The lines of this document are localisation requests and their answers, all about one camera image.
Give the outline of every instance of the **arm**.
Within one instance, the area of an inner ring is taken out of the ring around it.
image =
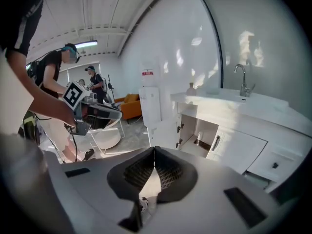
[[[103,86],[103,81],[101,81],[100,83],[96,84],[96,85],[93,85],[91,87],[91,89],[94,89],[94,88],[100,88],[101,86]]]
[[[56,67],[54,64],[50,64],[45,67],[44,76],[43,76],[43,85],[47,89],[50,89],[60,94],[64,94],[66,91],[66,88],[59,85],[55,80],[53,80],[55,69]]]
[[[34,97],[29,110],[34,113],[60,119],[61,121],[74,126],[74,115],[70,107],[68,107],[65,102],[42,91],[36,86],[33,80],[29,78],[25,69],[25,55],[17,51],[10,51],[7,55],[7,61],[13,72],[27,91]]]

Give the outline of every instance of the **hand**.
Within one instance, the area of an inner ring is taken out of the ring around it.
[[[76,126],[74,112],[65,102],[63,104],[63,109],[59,111],[59,119],[64,121],[69,126]]]

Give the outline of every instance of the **sneaker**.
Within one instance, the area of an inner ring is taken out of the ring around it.
[[[86,152],[86,156],[84,157],[83,161],[91,160],[93,158],[96,158],[96,155],[94,150],[91,148]]]
[[[148,208],[148,200],[146,197],[142,197],[139,199],[140,200],[140,210],[141,210],[141,214],[144,213],[147,208]]]

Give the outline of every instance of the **cable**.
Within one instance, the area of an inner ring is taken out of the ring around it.
[[[44,131],[44,134],[45,134],[45,135],[48,137],[48,139],[51,141],[51,143],[52,143],[52,145],[54,146],[55,151],[57,152],[57,154],[58,154],[60,160],[62,161],[62,163],[66,164],[65,160],[59,155],[59,151],[58,151],[57,147],[55,146],[55,144],[54,144],[53,141],[49,138],[49,136],[46,134],[45,131]]]
[[[73,136],[73,141],[74,141],[74,144],[75,144],[75,147],[76,147],[76,159],[75,159],[75,162],[77,162],[77,157],[78,157],[78,149],[77,149],[77,144],[76,144],[76,141],[75,141],[75,138],[74,138],[74,135]]]
[[[51,51],[49,51],[48,53],[45,53],[43,56],[37,58],[36,60],[39,60],[40,58],[42,58],[42,57],[44,57],[45,55],[51,53],[52,51],[56,51],[56,50],[59,50],[59,49],[62,49],[62,48],[58,48],[58,49],[55,49],[55,50],[51,50]]]
[[[142,117],[143,117],[143,116],[141,116],[136,122],[133,122],[133,123],[131,123],[131,124],[128,124],[128,126],[129,126],[129,125],[132,125],[132,124],[134,124],[134,123],[137,123]]]
[[[40,119],[36,114],[34,114],[35,116],[36,116],[36,118],[38,119],[38,120],[49,120],[49,119],[52,119],[52,118],[48,118],[48,119]]]

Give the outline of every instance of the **ceiling beam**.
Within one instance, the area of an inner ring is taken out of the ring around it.
[[[118,48],[118,52],[117,52],[117,56],[119,57],[120,52],[128,38],[128,35],[131,33],[131,31],[133,30],[133,27],[135,26],[136,22],[138,21],[138,19],[141,17],[141,15],[144,13],[144,11],[146,10],[146,8],[148,8],[150,6],[150,4],[153,2],[154,0],[146,0],[144,2],[144,4],[141,6],[141,8],[137,11],[136,15],[133,17],[130,26],[127,30],[126,35],[123,37],[121,44]]]
[[[125,36],[127,32],[121,28],[103,28],[103,27],[92,27],[89,29],[80,29],[73,30],[70,32],[65,32],[64,34],[57,35],[56,37],[52,37],[49,40],[44,40],[41,44],[37,45],[35,48],[32,48],[28,52],[27,59],[32,59],[32,56],[38,51],[44,48],[47,48],[49,45],[57,43],[59,41],[62,42],[74,42],[79,40],[79,38],[92,37],[92,36]]]

